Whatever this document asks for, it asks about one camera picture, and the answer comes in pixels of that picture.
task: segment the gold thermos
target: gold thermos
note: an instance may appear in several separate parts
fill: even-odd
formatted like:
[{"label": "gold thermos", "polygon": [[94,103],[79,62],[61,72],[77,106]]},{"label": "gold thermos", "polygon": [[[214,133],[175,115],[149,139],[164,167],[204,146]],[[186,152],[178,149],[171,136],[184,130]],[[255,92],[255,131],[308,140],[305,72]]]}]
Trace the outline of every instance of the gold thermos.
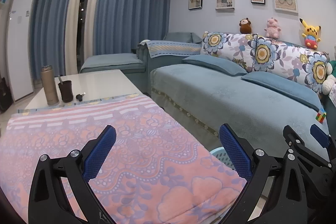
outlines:
[{"label": "gold thermos", "polygon": [[57,104],[59,100],[52,66],[45,66],[41,69],[41,80],[48,105]]}]

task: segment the dark brown cup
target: dark brown cup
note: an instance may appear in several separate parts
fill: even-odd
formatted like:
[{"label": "dark brown cup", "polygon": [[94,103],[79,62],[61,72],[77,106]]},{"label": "dark brown cup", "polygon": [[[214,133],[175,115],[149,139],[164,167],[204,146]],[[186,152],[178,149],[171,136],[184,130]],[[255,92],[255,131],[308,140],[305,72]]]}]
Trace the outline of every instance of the dark brown cup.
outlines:
[{"label": "dark brown cup", "polygon": [[58,87],[61,92],[63,102],[69,103],[74,99],[74,95],[72,94],[71,80],[63,81],[63,84],[59,83]]}]

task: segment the textured blue pad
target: textured blue pad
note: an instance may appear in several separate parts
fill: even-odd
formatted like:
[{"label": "textured blue pad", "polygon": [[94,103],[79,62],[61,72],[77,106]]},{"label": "textured blue pad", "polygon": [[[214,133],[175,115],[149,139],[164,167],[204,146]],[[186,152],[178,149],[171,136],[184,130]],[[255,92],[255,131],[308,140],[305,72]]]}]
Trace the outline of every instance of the textured blue pad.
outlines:
[{"label": "textured blue pad", "polygon": [[238,175],[249,181],[252,177],[251,160],[224,124],[219,129],[219,139]]},{"label": "textured blue pad", "polygon": [[310,127],[310,134],[317,140],[317,142],[323,147],[329,147],[329,137],[323,132],[321,128],[313,124]]},{"label": "textured blue pad", "polygon": [[116,138],[116,130],[114,127],[110,127],[92,149],[91,153],[84,162],[84,172],[82,176],[86,182],[89,182],[90,179],[94,179],[98,175],[98,172],[107,155],[110,153]]}]

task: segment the brown plush toy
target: brown plush toy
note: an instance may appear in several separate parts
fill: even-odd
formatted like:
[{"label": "brown plush toy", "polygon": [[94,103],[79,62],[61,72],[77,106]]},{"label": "brown plush toy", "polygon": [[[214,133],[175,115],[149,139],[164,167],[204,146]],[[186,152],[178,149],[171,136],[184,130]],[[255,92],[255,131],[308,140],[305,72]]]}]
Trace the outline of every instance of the brown plush toy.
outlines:
[{"label": "brown plush toy", "polygon": [[239,26],[240,26],[240,33],[242,34],[252,33],[251,22],[249,21],[248,18],[241,20]]}]

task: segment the blue curtain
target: blue curtain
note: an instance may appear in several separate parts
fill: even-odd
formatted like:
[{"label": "blue curtain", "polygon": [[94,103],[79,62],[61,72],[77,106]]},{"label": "blue curtain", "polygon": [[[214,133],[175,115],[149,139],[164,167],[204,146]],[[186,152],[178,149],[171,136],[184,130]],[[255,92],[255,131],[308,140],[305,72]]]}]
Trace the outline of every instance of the blue curtain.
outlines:
[{"label": "blue curtain", "polygon": [[52,65],[55,76],[65,75],[64,36],[69,0],[35,0],[31,14],[31,70]]},{"label": "blue curtain", "polygon": [[97,0],[93,54],[131,52],[168,31],[170,0]]}]

